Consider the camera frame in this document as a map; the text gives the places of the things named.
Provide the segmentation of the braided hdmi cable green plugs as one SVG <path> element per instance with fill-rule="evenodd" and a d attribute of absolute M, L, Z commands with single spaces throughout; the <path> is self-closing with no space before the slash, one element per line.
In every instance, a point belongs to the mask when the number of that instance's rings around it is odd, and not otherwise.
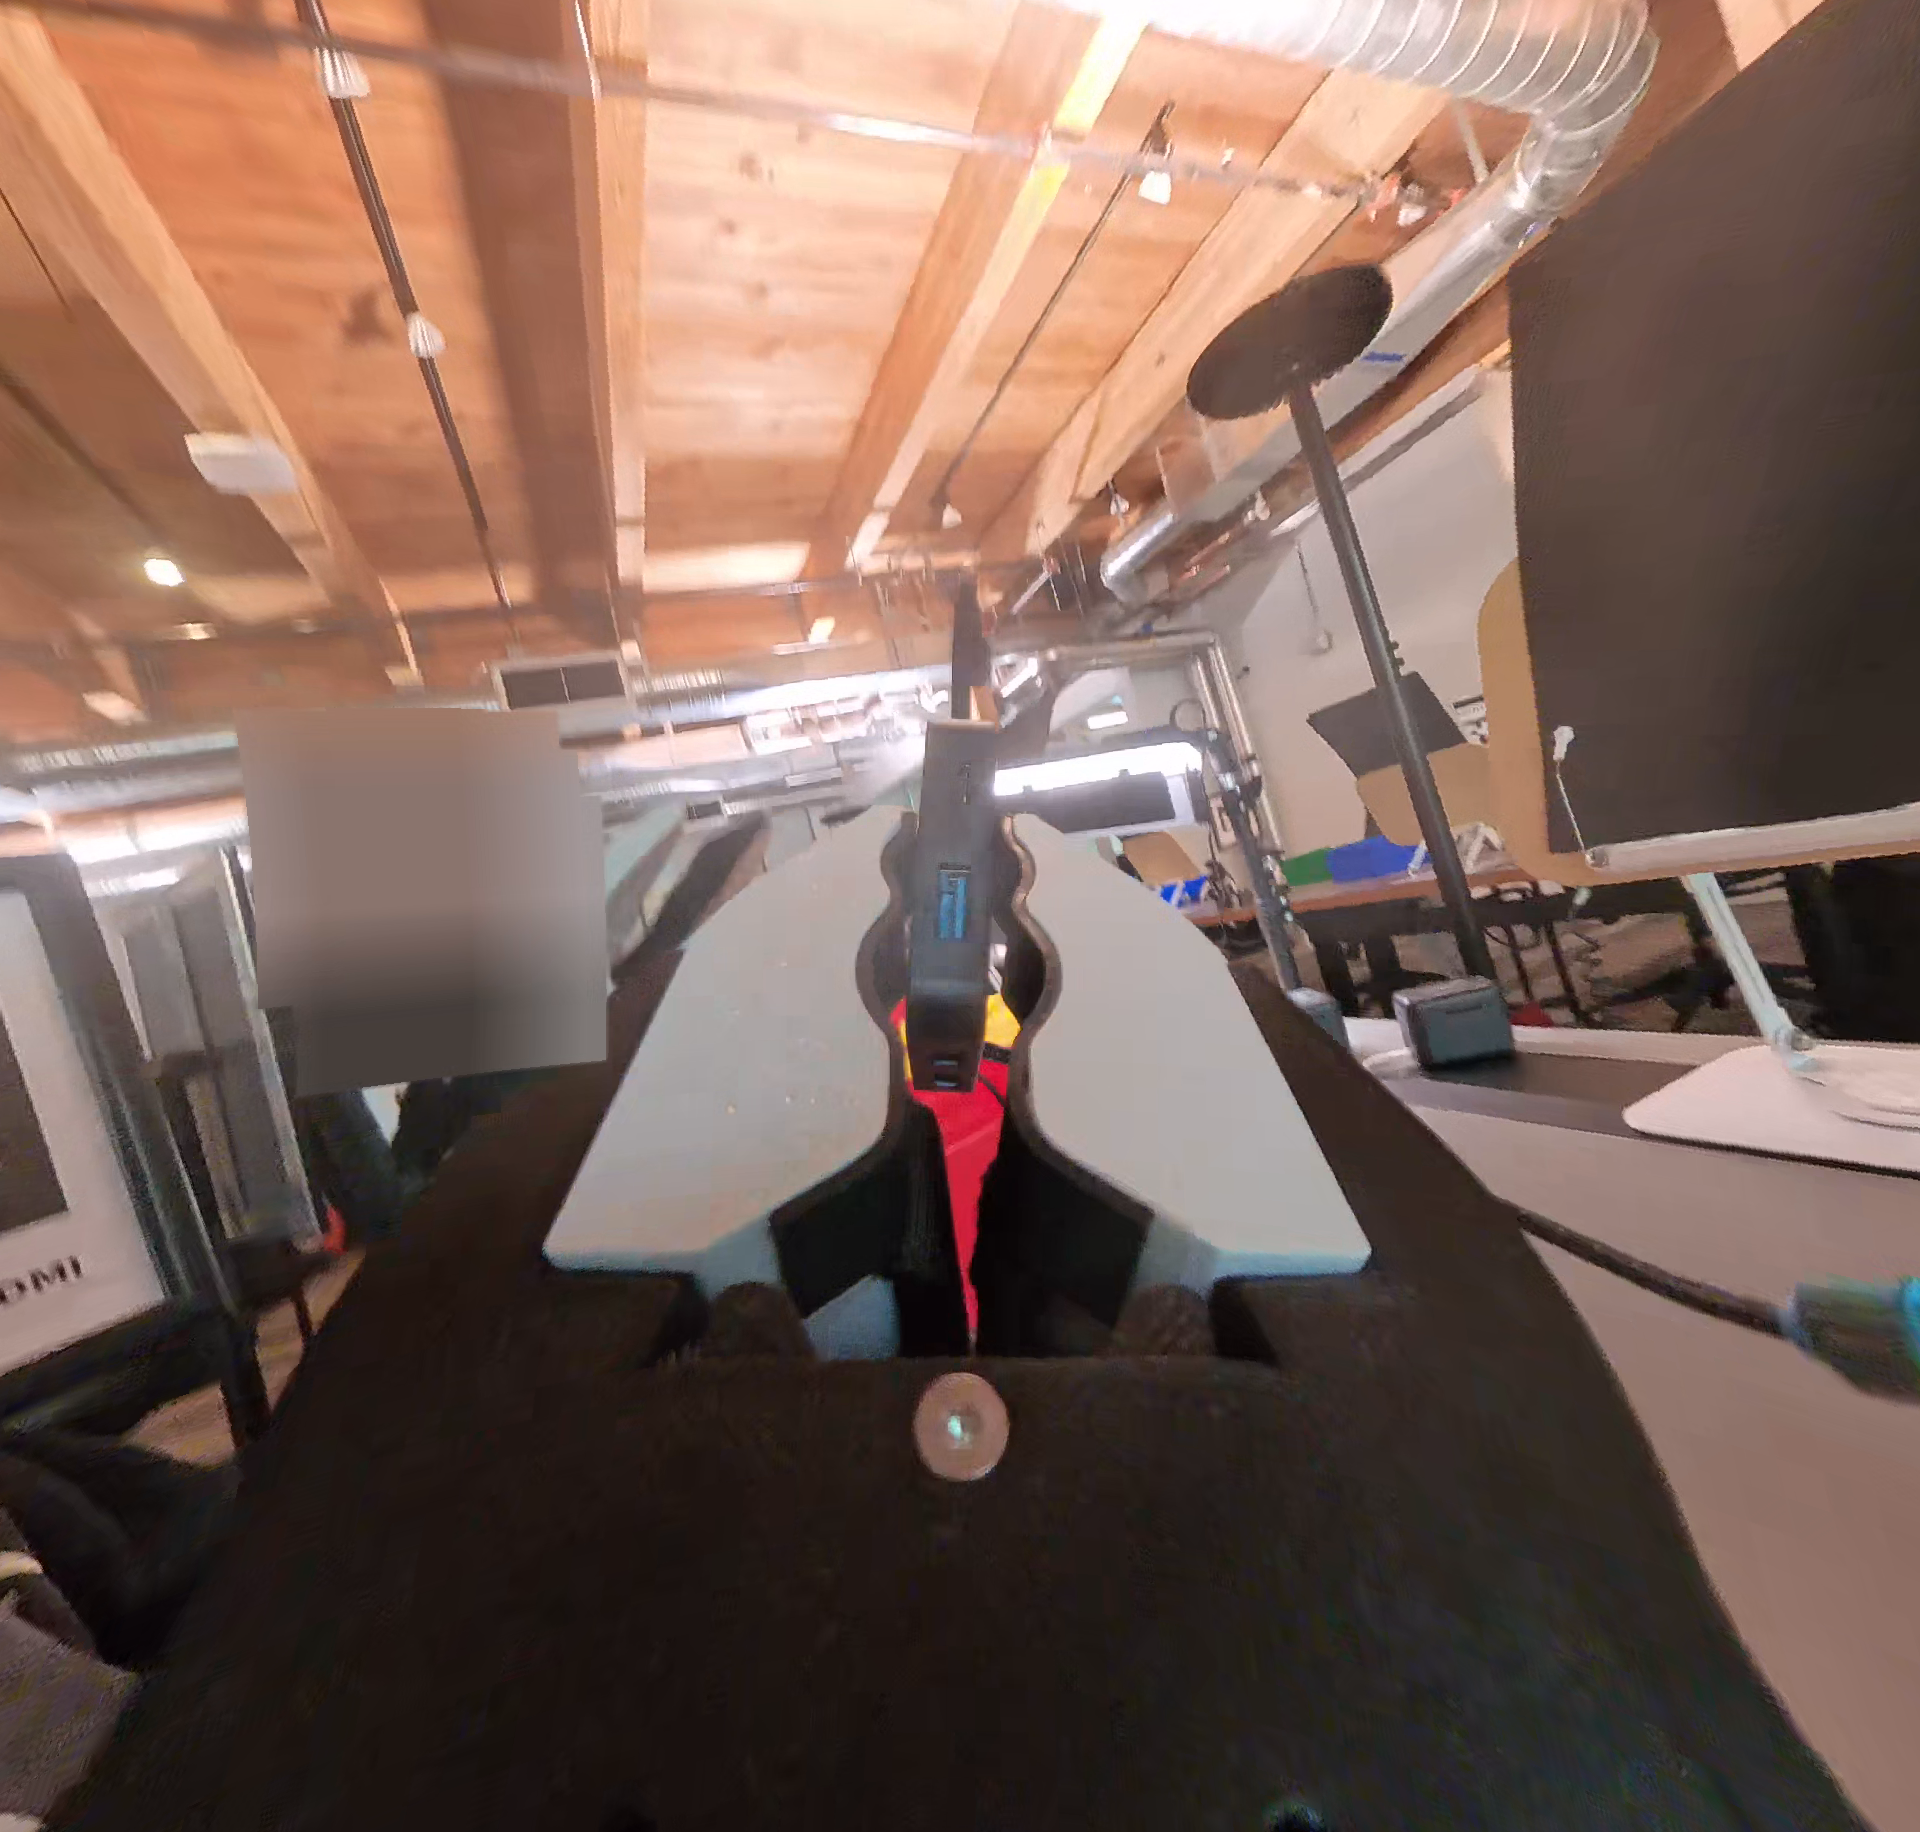
<path fill-rule="evenodd" d="M 1800 1285 L 1779 1303 L 1658 1270 L 1560 1222 L 1500 1206 L 1537 1244 L 1692 1317 L 1794 1346 L 1805 1358 L 1872 1398 L 1917 1399 L 1917 1282 Z"/>

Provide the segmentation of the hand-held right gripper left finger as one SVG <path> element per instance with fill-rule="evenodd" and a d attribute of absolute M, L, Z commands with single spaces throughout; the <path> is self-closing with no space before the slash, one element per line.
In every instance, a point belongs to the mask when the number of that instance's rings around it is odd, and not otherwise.
<path fill-rule="evenodd" d="M 856 958 L 889 907 L 903 816 L 860 815 L 692 934 L 545 1240 L 552 1270 L 781 1279 L 774 1218 L 889 1114 L 889 1034 Z"/>

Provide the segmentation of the white ceiling device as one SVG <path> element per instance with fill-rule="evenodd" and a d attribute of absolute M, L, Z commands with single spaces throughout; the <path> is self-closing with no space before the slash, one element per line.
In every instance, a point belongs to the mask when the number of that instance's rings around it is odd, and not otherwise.
<path fill-rule="evenodd" d="M 300 474 L 278 441 L 253 434 L 189 434 L 182 439 L 199 478 L 217 494 L 260 500 L 300 494 Z"/>

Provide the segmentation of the wooden office desk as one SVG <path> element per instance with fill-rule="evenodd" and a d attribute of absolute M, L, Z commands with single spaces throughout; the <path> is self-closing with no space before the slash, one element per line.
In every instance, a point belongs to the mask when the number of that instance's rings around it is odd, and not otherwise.
<path fill-rule="evenodd" d="M 1546 1024 L 1550 1007 L 1583 1011 L 1563 940 L 1572 897 L 1503 880 L 1472 892 L 1485 957 L 1523 1024 Z M 1294 957 L 1310 989 L 1347 1018 L 1388 1018 L 1399 992 L 1464 978 L 1451 917 L 1428 877 L 1353 886 L 1305 886 L 1291 898 Z"/>

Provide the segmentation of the black framed tag sign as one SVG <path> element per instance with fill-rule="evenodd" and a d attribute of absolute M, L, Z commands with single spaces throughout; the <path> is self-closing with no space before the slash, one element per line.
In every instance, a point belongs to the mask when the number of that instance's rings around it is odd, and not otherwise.
<path fill-rule="evenodd" d="M 2 1375 L 162 1306 L 105 1086 L 31 900 L 2 900 Z"/>

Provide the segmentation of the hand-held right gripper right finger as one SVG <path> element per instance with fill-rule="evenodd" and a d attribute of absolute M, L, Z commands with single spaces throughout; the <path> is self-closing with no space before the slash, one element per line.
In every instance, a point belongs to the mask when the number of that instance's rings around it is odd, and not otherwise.
<path fill-rule="evenodd" d="M 1148 888 L 1047 824 L 1009 824 L 1042 991 L 1015 1084 L 1070 1191 L 1068 1266 L 1099 1290 L 1328 1277 L 1372 1247 L 1231 964 Z"/>

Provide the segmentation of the grey light stand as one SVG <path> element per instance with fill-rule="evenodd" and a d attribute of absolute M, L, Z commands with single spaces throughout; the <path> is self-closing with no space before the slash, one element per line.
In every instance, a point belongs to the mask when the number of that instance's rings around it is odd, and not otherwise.
<path fill-rule="evenodd" d="M 1203 738 L 1212 772 L 1216 801 L 1231 824 L 1246 867 L 1260 936 L 1283 989 L 1310 992 L 1299 963 L 1294 921 L 1283 889 L 1283 856 L 1277 835 L 1267 824 L 1260 768 L 1231 733 L 1211 702 L 1203 702 Z"/>

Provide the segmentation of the white metal board stand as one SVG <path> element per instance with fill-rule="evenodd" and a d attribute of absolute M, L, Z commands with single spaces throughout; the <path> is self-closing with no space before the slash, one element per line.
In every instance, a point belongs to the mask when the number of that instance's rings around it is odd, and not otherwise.
<path fill-rule="evenodd" d="M 1626 1125 L 1665 1143 L 1916 1177 L 1917 1048 L 1839 1042 L 1795 1027 L 1718 880 L 1823 857 L 1890 857 L 1916 843 L 1914 803 L 1788 825 L 1580 840 L 1590 886 L 1611 875 L 1681 880 L 1759 1036 L 1631 1103 Z"/>

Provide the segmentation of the silver ventilation duct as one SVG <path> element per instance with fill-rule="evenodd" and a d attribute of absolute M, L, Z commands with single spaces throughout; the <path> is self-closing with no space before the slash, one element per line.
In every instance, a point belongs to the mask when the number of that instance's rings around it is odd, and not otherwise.
<path fill-rule="evenodd" d="M 1415 241 L 1430 275 L 1471 243 L 1500 270 L 1511 224 L 1592 181 L 1648 85 L 1644 0 L 1007 0 L 947 195 L 807 541 L 804 577 L 848 573 L 895 515 L 936 523 L 947 471 L 906 502 L 964 411 L 1044 230 L 1076 185 L 1203 195 L 1141 317 L 1047 406 L 990 494 L 987 553 L 1040 553 L 1170 424 L 1203 344 L 1303 275 L 1369 210 L 1449 105 L 1523 118 L 1508 159 Z"/>

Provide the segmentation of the red plastic bin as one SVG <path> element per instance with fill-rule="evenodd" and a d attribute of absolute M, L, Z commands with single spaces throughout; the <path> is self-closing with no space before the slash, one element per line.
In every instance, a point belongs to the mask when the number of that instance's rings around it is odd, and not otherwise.
<path fill-rule="evenodd" d="M 969 1337 L 978 1330 L 978 1293 L 973 1289 L 973 1252 L 980 1230 L 980 1204 L 983 1182 L 990 1175 L 1005 1118 L 1005 1053 L 985 1053 L 982 1057 L 973 1094 L 927 1094 L 916 1083 L 912 1067 L 906 1066 L 906 1084 L 925 1118 L 939 1131 L 943 1160 L 943 1186 L 947 1195 L 947 1230 L 953 1246 L 951 1279 L 961 1303 L 964 1306 Z M 947 1317 L 945 1274 L 939 1272 L 930 1289 L 906 1287 L 903 1293 L 903 1354 L 933 1357 L 958 1349 L 951 1320 Z"/>

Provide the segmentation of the black wooden-backed display board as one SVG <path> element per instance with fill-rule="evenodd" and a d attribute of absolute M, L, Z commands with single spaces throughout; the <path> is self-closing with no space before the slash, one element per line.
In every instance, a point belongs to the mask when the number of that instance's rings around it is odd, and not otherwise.
<path fill-rule="evenodd" d="M 1917 0 L 1826 0 L 1516 268 L 1535 875 L 1916 848 L 1916 186 Z"/>
<path fill-rule="evenodd" d="M 1432 692 L 1422 675 L 1404 675 L 1402 695 L 1410 731 L 1428 756 L 1453 831 L 1475 825 L 1498 830 L 1485 747 L 1464 733 L 1453 710 Z M 1374 835 L 1408 848 L 1422 844 L 1426 835 L 1402 772 L 1398 724 L 1383 692 L 1340 700 L 1310 715 L 1308 726 L 1353 772 Z"/>

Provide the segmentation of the black hdmi switch box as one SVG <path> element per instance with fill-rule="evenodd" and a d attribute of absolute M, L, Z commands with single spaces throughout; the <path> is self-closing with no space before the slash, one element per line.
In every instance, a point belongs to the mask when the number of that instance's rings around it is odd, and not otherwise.
<path fill-rule="evenodd" d="M 904 1040 L 916 1091 L 976 1090 L 985 1048 L 998 897 L 998 738 L 978 721 L 927 728 L 906 867 Z"/>

